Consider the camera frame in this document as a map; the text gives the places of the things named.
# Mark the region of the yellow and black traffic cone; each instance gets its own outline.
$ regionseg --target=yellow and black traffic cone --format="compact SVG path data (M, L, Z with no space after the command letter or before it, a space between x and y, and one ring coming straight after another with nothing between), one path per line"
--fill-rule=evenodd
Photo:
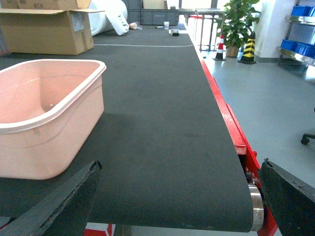
M225 58L223 58L223 43L224 43L224 35L222 33L220 37L218 50L217 50L217 55L215 58L212 58L213 60L226 60Z
M238 62L243 63L243 64L255 64L256 61L254 61L254 54L255 54L255 38L256 34L253 31L252 34L250 35L246 48L243 52L243 55Z

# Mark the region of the dark green belt surface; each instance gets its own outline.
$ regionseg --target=dark green belt surface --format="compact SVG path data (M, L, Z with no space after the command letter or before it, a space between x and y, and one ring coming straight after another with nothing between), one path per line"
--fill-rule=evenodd
M107 65L104 114L69 168L48 180L0 178L0 215L21 215L99 160L104 168L90 222L249 231L247 182L189 36L147 26L123 36L102 33L94 43L78 56L0 58L0 69L43 58Z

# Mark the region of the metal roller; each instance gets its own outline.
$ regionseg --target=metal roller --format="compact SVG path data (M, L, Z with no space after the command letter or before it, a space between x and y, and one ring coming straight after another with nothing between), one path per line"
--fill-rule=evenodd
M252 197L253 221L251 231L259 231L264 223L264 206L259 189L254 184L248 184Z

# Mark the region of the potted plant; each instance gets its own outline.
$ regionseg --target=potted plant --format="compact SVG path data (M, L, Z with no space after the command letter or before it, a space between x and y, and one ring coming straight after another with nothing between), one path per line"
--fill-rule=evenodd
M226 56L237 57L239 48L247 43L252 33L253 22L259 22L258 14L252 6L259 0L230 0L225 4L225 15L222 33L226 46Z

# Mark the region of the blue plastic bin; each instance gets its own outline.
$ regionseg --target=blue plastic bin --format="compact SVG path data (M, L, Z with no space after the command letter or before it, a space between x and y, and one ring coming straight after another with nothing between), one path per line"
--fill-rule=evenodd
M311 6L295 6L291 16L308 16L311 8Z
M283 39L282 40L282 44L281 44L281 47L283 49L286 49L286 50L289 50L289 51L295 51L296 49L296 46L297 46L297 42L295 41L291 41L291 40L286 40L286 39Z
M309 16L315 16L315 6L311 6L311 10L309 12Z
M308 43L297 43L295 52L307 57L315 57L315 45Z

